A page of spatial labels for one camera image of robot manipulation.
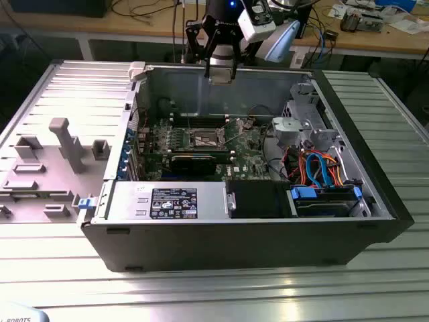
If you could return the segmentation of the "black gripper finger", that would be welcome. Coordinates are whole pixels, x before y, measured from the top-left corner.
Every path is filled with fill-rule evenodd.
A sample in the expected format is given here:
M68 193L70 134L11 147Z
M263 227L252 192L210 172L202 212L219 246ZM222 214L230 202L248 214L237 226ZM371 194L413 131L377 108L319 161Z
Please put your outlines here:
M235 80L236 73L237 73L237 67L239 63L241 62L241 40L242 35L238 32L231 31L231 45L233 48L233 65L231 69L231 80Z
M185 26L185 61L188 64L205 63L205 78L210 76L210 58L218 44L217 22L211 16L204 16L200 21L188 20Z

